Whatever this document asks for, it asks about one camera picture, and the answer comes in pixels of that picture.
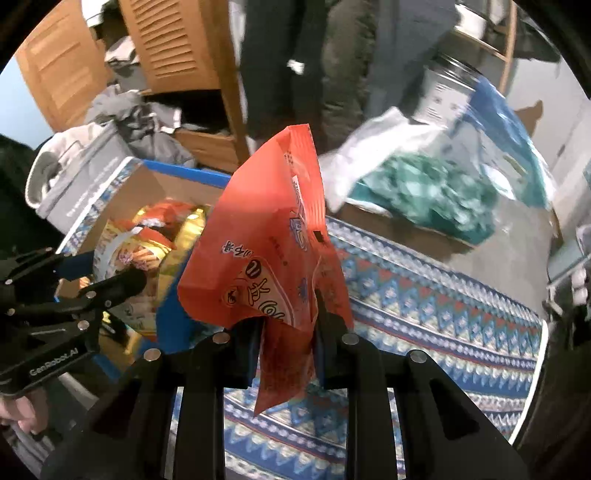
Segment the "gray clothing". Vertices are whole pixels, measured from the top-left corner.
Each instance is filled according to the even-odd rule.
[[[139,92],[119,93],[112,85],[95,97],[86,113],[85,123],[104,124],[114,120],[133,156],[195,168],[196,162],[190,152],[167,135],[181,126],[180,117],[180,109],[146,103]]]
[[[322,123],[328,150],[333,150],[365,120],[367,71],[374,53],[378,0],[339,0],[328,6],[322,51]]]
[[[380,0],[374,59],[369,70],[367,118],[400,106],[438,43],[456,25],[454,0]]]

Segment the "dark jacket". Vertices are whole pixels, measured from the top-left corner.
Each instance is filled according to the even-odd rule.
[[[322,66],[324,0],[249,0],[241,50],[248,134],[267,140],[287,125],[310,124],[324,150]],[[303,65],[296,73],[290,60]]]
[[[0,259],[43,247],[57,247],[62,235],[25,202],[24,190],[35,152],[0,135]]]

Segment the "orange snack bag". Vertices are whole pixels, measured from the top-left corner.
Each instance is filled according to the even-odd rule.
[[[230,328],[266,315],[255,413],[299,394],[313,373],[315,289],[353,319],[326,230],[324,189],[308,125],[287,127],[232,176],[178,285],[194,319]]]

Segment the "blue patterned rug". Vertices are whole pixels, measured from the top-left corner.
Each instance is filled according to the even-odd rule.
[[[349,287],[355,330],[389,352],[428,352],[509,439],[537,381],[542,321],[412,250],[339,220],[327,225]],[[226,390],[226,467],[260,480],[342,479],[346,390],[325,391],[313,382],[304,398],[253,417],[257,392],[257,380],[246,391]],[[404,475],[398,414],[389,394],[398,472]]]

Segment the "finger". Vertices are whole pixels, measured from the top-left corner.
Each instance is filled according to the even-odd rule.
[[[31,431],[40,433],[47,428],[49,421],[49,408],[47,406],[47,394],[42,388],[33,390],[28,395],[35,409],[35,416],[31,422]]]
[[[27,397],[20,397],[15,400],[17,405],[18,411],[21,413],[22,418],[24,419],[34,419],[35,418],[35,408],[33,407],[33,403]]]
[[[7,420],[23,420],[24,416],[19,411],[16,400],[0,397],[0,418]]]

